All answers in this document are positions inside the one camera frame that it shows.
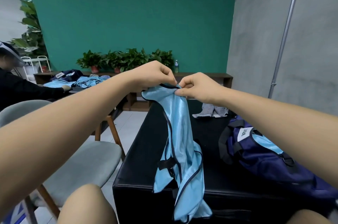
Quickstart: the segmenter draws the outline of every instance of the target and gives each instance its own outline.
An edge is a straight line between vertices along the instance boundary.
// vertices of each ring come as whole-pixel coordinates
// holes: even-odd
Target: metal pole
[[[291,20],[291,17],[292,17],[293,7],[294,7],[295,2],[296,2],[296,0],[291,0],[291,4],[290,4],[290,8],[289,8],[289,13],[288,13],[288,18],[286,19],[284,33],[283,33],[283,37],[281,39],[281,47],[279,48],[277,63],[276,63],[275,71],[273,73],[273,80],[271,82],[268,98],[272,98],[272,96],[273,96],[273,88],[276,85],[276,79],[277,79],[278,69],[279,69],[279,65],[281,64],[281,57],[283,55],[285,41],[286,41],[286,37],[288,35],[289,26],[290,26],[290,20]]]

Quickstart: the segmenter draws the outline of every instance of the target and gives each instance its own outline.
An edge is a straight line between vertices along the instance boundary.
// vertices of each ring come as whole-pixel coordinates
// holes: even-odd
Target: wooden chair leg
[[[34,206],[29,196],[22,201],[22,206],[25,211],[26,220],[29,224],[37,224],[37,220],[34,213]]]
[[[95,130],[95,141],[101,140],[101,124]]]
[[[57,220],[57,218],[60,215],[60,210],[57,207],[57,205],[54,203],[52,197],[49,195],[46,188],[43,185],[40,185],[37,188],[37,191],[38,191],[40,197],[44,200],[44,202],[47,205],[51,214],[53,214],[53,217]]]
[[[114,138],[115,143],[121,147],[121,150],[122,150],[121,159],[122,159],[122,161],[123,161],[124,158],[126,157],[126,155],[125,155],[125,152],[124,152],[124,150],[123,150],[123,146],[122,146],[122,143],[121,143],[119,134],[117,133],[117,130],[116,130],[114,121],[112,120],[112,117],[111,117],[110,115],[108,115],[108,116],[106,117],[106,120],[107,120],[107,122],[108,122],[110,131],[112,132],[112,136],[113,136],[113,138]]]

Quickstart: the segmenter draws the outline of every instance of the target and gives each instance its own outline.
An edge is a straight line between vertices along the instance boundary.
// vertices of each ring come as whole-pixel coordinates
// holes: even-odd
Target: light blue fabric
[[[109,76],[94,76],[94,77],[86,77],[86,76],[81,76],[75,83],[75,86],[80,86],[81,88],[88,88],[92,87],[98,83],[101,83],[105,80],[110,78]]]
[[[51,82],[45,83],[44,86],[49,88],[61,88],[63,85],[71,87],[74,83],[75,82],[67,82],[62,79],[55,79]]]
[[[270,149],[277,154],[283,153],[283,150],[281,150],[274,143],[272,143],[266,136],[260,136],[260,135],[252,133],[252,138],[262,147]]]
[[[174,219],[187,223],[192,218],[209,217],[212,211],[203,200],[202,151],[193,141],[187,100],[174,94],[177,88],[179,86],[173,88],[159,85],[142,92],[142,97],[158,102],[170,122],[167,146],[164,148],[161,160],[171,157],[176,159],[172,170],[179,191],[175,200]],[[172,179],[168,169],[158,168],[154,192],[161,192]]]

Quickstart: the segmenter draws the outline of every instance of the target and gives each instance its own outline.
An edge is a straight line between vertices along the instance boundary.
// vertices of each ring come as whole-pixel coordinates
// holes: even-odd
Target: water bottle
[[[177,59],[175,60],[175,65],[174,65],[174,72],[178,73],[179,72],[179,62],[177,61]]]

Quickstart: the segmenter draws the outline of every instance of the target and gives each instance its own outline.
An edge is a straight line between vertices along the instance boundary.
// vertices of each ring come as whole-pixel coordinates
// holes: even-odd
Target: chair
[[[0,127],[48,104],[51,102],[29,100],[9,106],[0,112]],[[125,155],[111,116],[107,116],[106,120],[116,143],[99,141],[96,129],[94,142],[81,146],[63,166],[23,200],[29,223],[37,224],[34,206],[48,207],[57,219],[59,207],[77,188],[89,183],[102,187],[111,177],[121,156],[124,159]]]

